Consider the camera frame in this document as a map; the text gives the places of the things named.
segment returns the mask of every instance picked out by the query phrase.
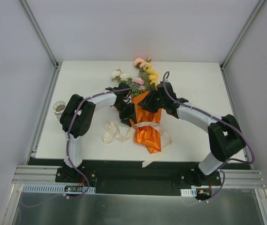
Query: white table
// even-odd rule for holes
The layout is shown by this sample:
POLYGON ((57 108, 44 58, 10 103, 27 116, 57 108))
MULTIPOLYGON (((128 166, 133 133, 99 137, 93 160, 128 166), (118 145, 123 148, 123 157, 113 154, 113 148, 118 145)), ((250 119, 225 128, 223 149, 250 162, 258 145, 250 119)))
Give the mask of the white table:
MULTIPOLYGON (((45 126, 38 145, 36 158, 63 159, 66 151, 66 138, 61 124, 56 119, 52 106, 57 101, 68 103, 73 94, 90 96, 103 92, 106 87, 117 86, 110 75, 117 68, 138 76, 132 61, 64 61, 60 70, 52 101, 48 110, 45 126)), ((212 114, 232 114, 228 95, 218 63, 196 62, 153 62, 153 68, 162 76, 170 71, 168 81, 172 84, 177 97, 188 99, 193 105, 212 114)), ((113 107, 95 112, 90 130, 84 136, 82 158, 95 160, 138 160, 149 159, 146 147, 133 142, 115 141, 105 144, 102 136, 104 124, 111 120, 117 123, 125 134, 127 127, 119 122, 119 115, 113 107)), ((161 154, 159 161, 202 161, 210 152, 206 132, 186 121, 167 115, 163 110, 161 126, 173 138, 172 148, 161 154)), ((244 153, 235 155, 244 160, 244 153)))

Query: cream ribbon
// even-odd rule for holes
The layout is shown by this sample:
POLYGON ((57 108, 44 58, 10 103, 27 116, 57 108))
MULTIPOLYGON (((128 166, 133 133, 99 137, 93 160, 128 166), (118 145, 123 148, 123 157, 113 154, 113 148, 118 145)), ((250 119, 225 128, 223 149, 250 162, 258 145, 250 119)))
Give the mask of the cream ribbon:
POLYGON ((116 140, 118 140, 120 142, 125 142, 131 137, 134 128, 141 128, 141 127, 146 127, 146 126, 151 126, 155 130, 160 132, 160 134, 162 136, 164 136, 169 141, 169 143, 165 147, 163 147, 161 149, 161 152, 155 153, 152 157, 150 157, 149 159, 145 160, 142 163, 142 168, 145 168, 150 163, 152 163, 155 160, 157 160, 162 155, 162 153, 165 153, 166 151, 168 151, 172 146, 172 141, 173 140, 172 140, 170 134, 167 131, 165 131, 158 123, 153 123, 153 122, 137 123, 137 124, 133 125, 132 127, 130 127, 128 129, 128 131, 127 131, 125 136, 122 136, 118 125, 116 125, 115 123, 113 123, 111 121, 108 121, 104 125, 104 129, 106 130, 106 134, 103 135, 102 140, 106 144, 110 144, 110 143, 112 143, 112 142, 114 142, 116 140))

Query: wall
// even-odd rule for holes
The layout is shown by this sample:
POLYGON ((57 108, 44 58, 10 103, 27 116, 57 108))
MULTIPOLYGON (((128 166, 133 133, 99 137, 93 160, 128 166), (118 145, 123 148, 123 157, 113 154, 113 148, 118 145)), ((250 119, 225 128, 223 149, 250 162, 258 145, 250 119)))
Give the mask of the wall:
POLYGON ((225 68, 236 112, 267 181, 267 3, 225 68))
POLYGON ((0 0, 0 212, 23 164, 53 66, 18 1, 0 0))
POLYGON ((58 61, 221 63, 258 0, 28 0, 58 61))

